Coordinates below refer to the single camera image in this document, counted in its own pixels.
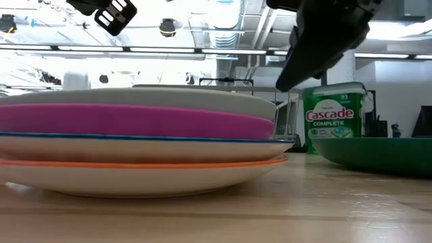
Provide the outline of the long ceiling light strip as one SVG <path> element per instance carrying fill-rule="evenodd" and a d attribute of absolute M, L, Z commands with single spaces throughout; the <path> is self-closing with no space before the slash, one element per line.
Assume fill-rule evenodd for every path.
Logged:
<path fill-rule="evenodd" d="M 395 53 L 355 53 L 356 58 L 362 59 L 407 59 L 432 61 L 432 55 L 395 54 Z"/>
<path fill-rule="evenodd" d="M 0 44 L 0 49 L 17 51 L 75 51 L 107 53 L 173 53 L 173 54 L 208 54 L 208 55 L 270 55 L 285 56 L 287 51 L 258 49 L 202 49 L 175 47 L 127 47 L 127 46 L 82 46 L 82 45 L 21 45 Z"/>

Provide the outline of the silver ribbed ventilation duct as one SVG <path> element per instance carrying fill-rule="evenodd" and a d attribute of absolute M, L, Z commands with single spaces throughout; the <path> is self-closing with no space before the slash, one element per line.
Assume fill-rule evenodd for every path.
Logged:
<path fill-rule="evenodd" d="M 209 0 L 210 48 L 234 49 L 239 45 L 244 7 L 244 0 Z M 215 70 L 211 77 L 231 77 L 234 55 L 218 54 L 215 57 Z"/>

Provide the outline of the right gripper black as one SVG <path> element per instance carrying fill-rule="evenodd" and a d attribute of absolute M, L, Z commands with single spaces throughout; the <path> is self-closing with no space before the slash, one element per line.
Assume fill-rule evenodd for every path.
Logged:
<path fill-rule="evenodd" d="M 275 87 L 287 92 L 309 78 L 321 79 L 355 49 L 383 0 L 265 0 L 271 9 L 297 13 L 296 39 Z"/>

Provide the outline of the orange patterned white plate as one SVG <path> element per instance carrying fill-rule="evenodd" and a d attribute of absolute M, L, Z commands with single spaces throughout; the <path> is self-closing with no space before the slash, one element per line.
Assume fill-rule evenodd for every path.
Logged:
<path fill-rule="evenodd" d="M 6 182 L 77 196 L 161 198 L 241 184 L 269 173 L 287 160 L 280 156 L 230 163 L 0 161 L 0 176 Z"/>

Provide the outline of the white cylindrical tank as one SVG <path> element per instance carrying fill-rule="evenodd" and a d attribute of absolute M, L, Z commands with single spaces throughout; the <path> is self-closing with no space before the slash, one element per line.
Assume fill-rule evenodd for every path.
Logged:
<path fill-rule="evenodd" d="M 63 90 L 87 90 L 91 89 L 91 83 L 87 72 L 66 71 L 62 82 Z"/>

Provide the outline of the pink plate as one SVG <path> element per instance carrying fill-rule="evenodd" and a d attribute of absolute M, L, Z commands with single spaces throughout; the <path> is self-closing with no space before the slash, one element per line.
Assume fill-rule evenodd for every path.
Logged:
<path fill-rule="evenodd" d="M 176 107 L 0 105 L 0 132 L 268 139 L 273 128 L 259 117 Z"/>

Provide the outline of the white column with black stripe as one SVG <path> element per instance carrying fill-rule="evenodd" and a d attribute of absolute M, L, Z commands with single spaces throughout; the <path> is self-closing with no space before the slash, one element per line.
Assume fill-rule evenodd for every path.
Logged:
<path fill-rule="evenodd" d="M 321 79 L 321 85 L 353 82 L 355 74 L 355 50 L 348 50 L 342 59 Z"/>

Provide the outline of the grey plate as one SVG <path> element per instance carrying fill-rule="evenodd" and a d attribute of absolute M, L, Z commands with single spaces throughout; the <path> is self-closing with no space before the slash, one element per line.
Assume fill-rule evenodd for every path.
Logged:
<path fill-rule="evenodd" d="M 277 106 L 260 97 L 191 88 L 97 88 L 33 92 L 0 97 L 0 105 L 84 103 L 153 105 L 237 113 L 273 120 Z"/>

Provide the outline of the blue striped white plate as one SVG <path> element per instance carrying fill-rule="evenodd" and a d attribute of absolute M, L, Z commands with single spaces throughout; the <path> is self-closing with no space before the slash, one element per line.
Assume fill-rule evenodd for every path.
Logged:
<path fill-rule="evenodd" d="M 272 159 L 293 140 L 0 132 L 0 159 L 95 163 L 219 163 Z"/>

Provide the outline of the green Cascade detergent tub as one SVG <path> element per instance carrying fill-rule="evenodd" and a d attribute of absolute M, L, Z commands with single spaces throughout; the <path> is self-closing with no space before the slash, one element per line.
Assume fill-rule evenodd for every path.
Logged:
<path fill-rule="evenodd" d="M 345 82 L 305 88 L 304 109 L 305 147 L 316 155 L 313 138 L 351 138 L 365 134 L 365 96 L 360 82 Z"/>

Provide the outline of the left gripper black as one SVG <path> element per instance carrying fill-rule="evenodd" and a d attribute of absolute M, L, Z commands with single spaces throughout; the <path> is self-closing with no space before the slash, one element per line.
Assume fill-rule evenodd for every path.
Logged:
<path fill-rule="evenodd" d="M 91 16 L 94 12 L 103 12 L 112 3 L 112 0 L 66 0 L 74 9 L 85 16 Z"/>

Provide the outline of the black angled monitor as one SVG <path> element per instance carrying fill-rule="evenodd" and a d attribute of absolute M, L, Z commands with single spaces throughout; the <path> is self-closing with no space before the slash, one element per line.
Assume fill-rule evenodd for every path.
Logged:
<path fill-rule="evenodd" d="M 412 137 L 432 137 L 432 106 L 421 106 Z"/>

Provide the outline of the black equipment stand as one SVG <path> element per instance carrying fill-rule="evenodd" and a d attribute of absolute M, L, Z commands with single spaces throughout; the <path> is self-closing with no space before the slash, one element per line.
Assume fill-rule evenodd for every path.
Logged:
<path fill-rule="evenodd" d="M 368 90 L 367 96 L 372 102 L 372 110 L 365 113 L 365 136 L 387 138 L 387 121 L 380 120 L 377 114 L 376 91 Z"/>

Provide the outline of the dark green bowl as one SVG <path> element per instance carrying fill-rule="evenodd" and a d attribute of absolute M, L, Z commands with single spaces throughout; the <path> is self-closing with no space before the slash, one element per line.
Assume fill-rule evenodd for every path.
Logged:
<path fill-rule="evenodd" d="M 312 145 L 347 167 L 432 179 L 432 138 L 313 138 Z"/>

